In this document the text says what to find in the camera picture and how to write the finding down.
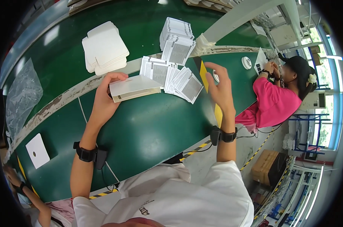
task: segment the pink shirt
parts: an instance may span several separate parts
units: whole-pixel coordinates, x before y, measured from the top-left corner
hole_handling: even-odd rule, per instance
[[[255,80],[253,85],[257,102],[239,114],[235,122],[257,128],[278,125],[287,120],[300,106],[302,101],[293,91],[280,88],[266,78]]]

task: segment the white plastic bag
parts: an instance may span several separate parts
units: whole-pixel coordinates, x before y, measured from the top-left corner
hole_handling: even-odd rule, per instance
[[[42,96],[43,89],[30,58],[15,76],[6,98],[6,124],[12,141]]]

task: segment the hand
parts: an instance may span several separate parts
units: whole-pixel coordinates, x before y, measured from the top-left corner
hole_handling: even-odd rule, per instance
[[[265,64],[265,70],[268,71],[270,74],[273,73],[274,71],[274,67],[272,65],[273,63],[268,61],[266,64]]]
[[[16,187],[19,187],[21,185],[19,177],[16,175],[16,172],[10,166],[3,166],[3,170],[6,178],[10,181],[11,184],[13,184]]]
[[[274,68],[274,75],[275,75],[275,79],[280,79],[280,71],[279,71],[279,67],[278,65],[275,63],[275,62],[272,62],[271,65],[273,66]]]
[[[212,62],[205,62],[204,66],[214,69],[219,77],[219,84],[216,86],[212,75],[206,73],[209,84],[208,89],[212,99],[218,104],[224,114],[233,115],[234,117],[236,110],[233,106],[231,80],[228,77],[227,69]]]
[[[115,113],[121,102],[115,103],[108,94],[109,84],[117,80],[126,80],[125,73],[107,73],[96,90],[89,124],[100,129]]]

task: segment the factory floor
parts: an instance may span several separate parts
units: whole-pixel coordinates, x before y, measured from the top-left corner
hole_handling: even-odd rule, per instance
[[[273,127],[266,127],[260,129],[263,132],[270,132]],[[288,133],[288,124],[284,123],[281,127],[279,127],[276,131],[270,134],[269,138],[264,143],[265,139],[268,137],[269,133],[261,133],[257,135],[257,138],[239,138],[237,139],[237,166],[242,168],[245,163],[254,155],[254,153],[260,148],[260,146],[264,143],[260,151],[256,154],[256,156],[245,166],[245,168],[241,171],[243,182],[249,192],[253,191],[256,184],[252,179],[251,168],[255,164],[256,160],[260,156],[261,152],[264,149],[267,150],[275,150],[278,152],[286,152],[282,149],[282,141],[285,134]],[[238,131],[238,136],[251,136],[251,134],[245,129],[242,128]],[[205,152],[197,152],[185,160],[183,160],[184,165],[189,169],[191,174],[191,183],[194,184],[201,184],[202,180],[206,176],[209,168],[216,162],[216,152],[217,147],[212,146]],[[103,193],[108,191],[107,188],[103,188],[97,190],[96,192],[92,192],[92,195]],[[120,199],[121,195],[119,192],[110,193],[101,197],[97,197],[92,199],[91,201],[95,206],[97,206],[101,211],[108,214],[111,207],[117,203]],[[77,223],[74,221],[72,226],[77,226]]]

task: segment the finger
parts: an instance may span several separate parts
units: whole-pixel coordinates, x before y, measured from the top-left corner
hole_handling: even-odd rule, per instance
[[[217,90],[217,86],[214,84],[214,79],[210,73],[206,73],[206,79],[208,81],[209,93],[214,93]]]
[[[219,77],[219,81],[220,82],[225,82],[228,78],[228,72],[227,69],[223,66],[217,65],[215,63],[212,62],[205,62],[204,66],[210,69],[214,69],[215,73],[218,75]]]
[[[108,85],[111,83],[112,79],[118,79],[118,80],[126,80],[126,78],[128,78],[129,75],[125,74],[125,73],[121,73],[121,72],[117,72],[117,73],[107,73],[105,75],[105,78],[102,80],[99,88],[101,90],[105,90],[107,89]]]

